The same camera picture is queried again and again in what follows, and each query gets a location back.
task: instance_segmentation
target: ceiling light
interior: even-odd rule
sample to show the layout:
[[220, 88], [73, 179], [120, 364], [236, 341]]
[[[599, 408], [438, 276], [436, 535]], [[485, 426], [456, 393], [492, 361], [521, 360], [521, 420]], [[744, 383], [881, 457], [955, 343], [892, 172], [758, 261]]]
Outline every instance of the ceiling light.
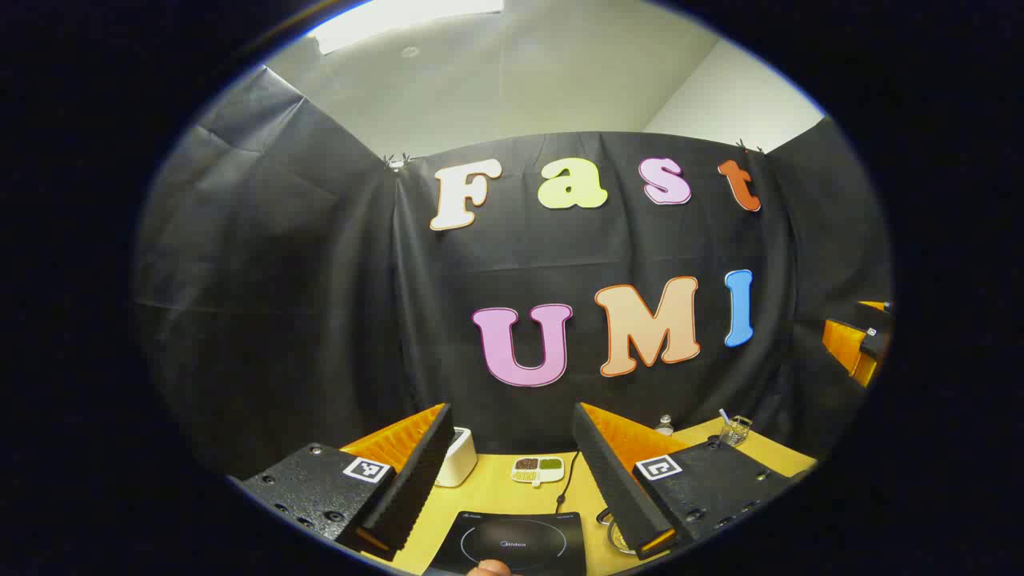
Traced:
[[505, 0], [370, 0], [311, 30], [322, 54], [430, 20], [501, 12]]

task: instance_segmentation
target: person's hand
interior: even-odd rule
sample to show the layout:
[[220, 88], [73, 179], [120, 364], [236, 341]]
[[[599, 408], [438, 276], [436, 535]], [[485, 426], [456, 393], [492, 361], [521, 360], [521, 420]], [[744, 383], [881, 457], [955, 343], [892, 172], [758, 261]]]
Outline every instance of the person's hand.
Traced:
[[508, 565], [500, 560], [483, 560], [479, 566], [466, 573], [466, 576], [516, 576]]

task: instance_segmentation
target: black cooktop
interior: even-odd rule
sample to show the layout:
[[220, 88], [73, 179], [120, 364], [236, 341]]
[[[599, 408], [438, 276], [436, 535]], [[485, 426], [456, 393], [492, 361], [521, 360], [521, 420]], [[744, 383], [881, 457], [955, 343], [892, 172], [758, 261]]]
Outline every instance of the black cooktop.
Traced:
[[487, 559], [504, 562], [521, 576], [584, 576], [587, 558], [580, 515], [461, 511], [423, 576], [465, 576]]

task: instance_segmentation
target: black fabric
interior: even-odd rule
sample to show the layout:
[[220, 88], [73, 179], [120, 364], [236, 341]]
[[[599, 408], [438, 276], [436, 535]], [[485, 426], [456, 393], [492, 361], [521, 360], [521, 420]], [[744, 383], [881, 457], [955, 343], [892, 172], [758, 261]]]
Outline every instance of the black fabric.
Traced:
[[784, 369], [797, 412], [792, 430], [764, 431], [820, 458], [864, 396], [822, 344], [824, 323], [854, 324], [866, 314], [859, 301], [892, 299], [888, 228], [867, 174], [831, 120], [773, 150], [767, 164], [794, 235], [797, 306]]
[[265, 68], [167, 160], [139, 232], [136, 301], [156, 383], [208, 466], [248, 478], [411, 413], [389, 174]]
[[[538, 200], [545, 164], [567, 157], [594, 162], [607, 201], [598, 208], [552, 210]], [[502, 175], [487, 182], [486, 201], [472, 207], [466, 228], [435, 232], [438, 187], [434, 173], [450, 166], [497, 159]], [[692, 196], [686, 204], [657, 205], [644, 194], [637, 170], [646, 158], [671, 158]], [[751, 173], [760, 212], [742, 209], [718, 166], [735, 160]], [[785, 429], [786, 406], [777, 370], [793, 313], [792, 250], [786, 214], [765, 158], [737, 147], [637, 133], [559, 133], [524, 136], [418, 159], [399, 172], [394, 218], [399, 325], [407, 372], [421, 406], [451, 402], [456, 425], [473, 430], [477, 450], [544, 453], [575, 448], [572, 407], [586, 402], [654, 425], [670, 414], [677, 427], [715, 417], [719, 408], [756, 414], [758, 423]], [[725, 275], [754, 274], [751, 320], [755, 336], [729, 348], [729, 291]], [[595, 293], [632, 284], [654, 310], [665, 284], [693, 276], [700, 353], [668, 365], [657, 361], [624, 376], [599, 369], [608, 354], [604, 311]], [[529, 319], [539, 304], [572, 306], [566, 324], [568, 366], [539, 388], [505, 384], [484, 364], [471, 315], [505, 306], [516, 360], [542, 362], [541, 331]]]
[[[770, 157], [648, 133], [542, 134], [415, 159], [391, 170], [266, 69], [186, 132], [154, 184], [139, 234], [143, 343], [172, 412], [213, 468], [248, 477], [310, 441], [344, 445], [451, 403], [484, 453], [575, 449], [586, 402], [677, 428], [719, 408], [820, 456], [862, 388], [820, 339], [825, 317], [889, 299], [881, 214], [856, 160], [824, 123]], [[552, 210], [541, 168], [594, 162], [607, 201]], [[487, 159], [473, 224], [436, 232], [434, 173]], [[637, 169], [671, 158], [682, 205], [644, 194]], [[718, 172], [750, 172], [761, 210], [742, 209]], [[755, 335], [724, 344], [725, 275], [750, 270]], [[697, 357], [604, 377], [605, 312], [595, 293], [636, 287], [654, 308], [665, 284], [697, 279]], [[568, 367], [539, 388], [487, 371], [471, 315], [505, 306], [519, 364], [542, 362], [539, 304], [572, 306]]]
[[867, 356], [881, 360], [885, 357], [885, 351], [889, 347], [891, 337], [886, 332], [867, 332], [860, 342], [860, 352]]
[[861, 304], [854, 311], [838, 320], [858, 330], [866, 332], [873, 328], [880, 332], [891, 332], [893, 329], [893, 315], [891, 312], [879, 310], [867, 304]]

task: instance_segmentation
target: white container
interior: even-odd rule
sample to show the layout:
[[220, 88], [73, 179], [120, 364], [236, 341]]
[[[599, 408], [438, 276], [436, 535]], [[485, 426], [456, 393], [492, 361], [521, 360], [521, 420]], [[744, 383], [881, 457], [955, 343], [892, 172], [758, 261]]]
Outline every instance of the white container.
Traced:
[[437, 480], [434, 486], [444, 488], [455, 488], [466, 480], [469, 472], [476, 466], [476, 447], [473, 446], [473, 435], [469, 428], [455, 427], [457, 438], [449, 446], [447, 454], [444, 456], [444, 463], [437, 472]]

